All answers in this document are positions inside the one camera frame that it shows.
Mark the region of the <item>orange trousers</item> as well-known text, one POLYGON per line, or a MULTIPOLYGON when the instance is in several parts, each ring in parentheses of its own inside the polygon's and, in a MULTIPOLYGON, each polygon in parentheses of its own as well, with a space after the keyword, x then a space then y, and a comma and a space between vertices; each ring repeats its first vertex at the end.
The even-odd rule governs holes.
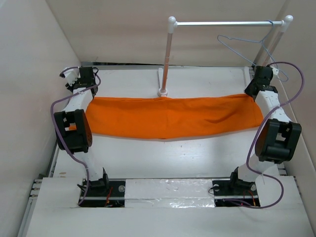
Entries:
POLYGON ((259 106, 245 94, 200 98, 96 97, 86 110, 95 134, 136 139, 211 136, 258 127, 259 106))

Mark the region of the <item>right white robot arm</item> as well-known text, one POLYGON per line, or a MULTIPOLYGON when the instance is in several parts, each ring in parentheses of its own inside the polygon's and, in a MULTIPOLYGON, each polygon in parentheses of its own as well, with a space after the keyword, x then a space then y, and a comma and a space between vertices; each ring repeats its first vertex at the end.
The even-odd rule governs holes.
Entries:
POLYGON ((282 108, 278 90, 271 85, 277 75, 278 69, 273 64, 257 66, 245 89, 245 94, 254 100, 264 118, 250 146, 246 163, 231 173, 228 188, 235 195, 253 190, 258 176, 275 164, 290 161, 296 150, 302 127, 292 122, 282 108))

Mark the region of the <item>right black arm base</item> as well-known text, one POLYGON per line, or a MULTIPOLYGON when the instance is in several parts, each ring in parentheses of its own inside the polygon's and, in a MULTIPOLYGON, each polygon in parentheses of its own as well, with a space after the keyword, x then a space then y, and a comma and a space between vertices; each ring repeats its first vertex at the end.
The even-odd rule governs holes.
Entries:
POLYGON ((229 179, 212 180, 208 192, 214 196, 216 207, 260 207, 255 182, 239 179, 238 168, 231 173, 229 179))

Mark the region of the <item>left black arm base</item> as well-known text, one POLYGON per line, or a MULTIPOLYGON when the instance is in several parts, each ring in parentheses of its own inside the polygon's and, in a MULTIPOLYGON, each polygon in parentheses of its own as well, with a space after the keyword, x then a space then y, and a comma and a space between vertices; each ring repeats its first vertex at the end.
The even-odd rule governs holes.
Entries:
POLYGON ((80 189, 80 207, 105 207, 121 208, 125 207, 125 179, 109 179, 108 174, 103 169, 103 175, 96 181, 89 181, 88 191, 85 194, 87 181, 77 184, 80 189))

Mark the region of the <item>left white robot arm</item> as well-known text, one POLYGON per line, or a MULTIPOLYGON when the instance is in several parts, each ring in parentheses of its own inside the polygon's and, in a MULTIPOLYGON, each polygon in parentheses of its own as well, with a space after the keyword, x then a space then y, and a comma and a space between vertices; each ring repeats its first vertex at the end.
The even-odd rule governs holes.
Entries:
POLYGON ((88 155, 93 138, 86 116, 87 107, 101 83, 98 69, 69 67, 61 72, 60 77, 66 80, 66 88, 72 95, 54 102, 51 106, 58 146, 74 161, 83 165, 87 179, 79 185, 81 190, 104 196, 110 191, 110 182, 104 170, 101 175, 97 173, 92 158, 88 155))

